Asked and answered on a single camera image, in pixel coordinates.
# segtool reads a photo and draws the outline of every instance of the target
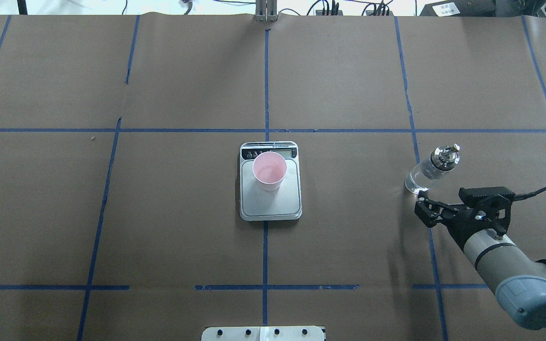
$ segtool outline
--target pink cup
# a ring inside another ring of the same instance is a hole
[[[275,152],[264,152],[254,159],[252,173],[260,188],[273,191],[282,185],[287,168],[286,159],[281,155]]]

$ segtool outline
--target digital scale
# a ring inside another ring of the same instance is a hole
[[[275,152],[286,159],[288,170],[279,189],[272,192],[260,188],[252,172],[254,159],[261,153]],[[299,147],[290,141],[249,142],[239,153],[240,216],[249,222],[263,220],[294,220],[303,214],[300,196]]]

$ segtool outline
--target cable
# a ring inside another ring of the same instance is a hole
[[[227,4],[240,4],[241,5],[255,5],[256,2],[246,2],[246,1],[229,1],[229,0],[214,0],[216,2],[225,2]]]
[[[362,15],[364,15],[364,13],[366,13],[366,9],[368,9],[368,7],[370,7],[370,5],[374,5],[374,11],[376,11],[376,4],[373,3],[373,2],[368,2],[366,7],[364,7],[364,10],[362,11]]]
[[[294,13],[296,13],[297,15],[300,15],[300,13],[298,13],[297,11],[295,11],[294,9],[282,9],[279,11],[279,13],[282,13],[283,11],[293,11]]]
[[[325,2],[326,4],[328,4],[328,7],[330,6],[328,0],[317,0],[316,2],[314,2],[314,3],[311,5],[311,7],[309,8],[309,10],[307,11],[307,14],[305,14],[305,15],[309,15],[309,13],[310,13],[310,11],[313,9],[313,7],[315,7],[315,5],[317,5],[317,2],[320,2],[320,1]]]
[[[527,198],[531,198],[533,196],[537,196],[538,194],[542,193],[542,192],[545,192],[546,191],[546,187],[543,187],[539,190],[535,190],[534,192],[529,192],[529,193],[524,193],[524,194],[518,194],[517,196],[515,196],[513,198],[513,201],[522,201],[522,200],[525,200]]]
[[[189,1],[187,3],[187,11],[184,13],[184,15],[188,15],[192,8],[193,8],[193,1]]]

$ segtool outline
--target gray robot arm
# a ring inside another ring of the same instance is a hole
[[[529,259],[506,233],[511,204],[543,190],[516,196],[503,187],[461,188],[462,205],[433,201],[420,192],[414,209],[427,227],[448,227],[499,305],[529,330],[546,328],[546,260]]]

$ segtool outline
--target white label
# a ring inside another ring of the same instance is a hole
[[[458,7],[453,2],[449,2],[448,4],[433,6],[433,10],[435,11],[438,17],[448,17],[449,15],[455,15],[455,14],[461,13],[461,11],[459,11]]]

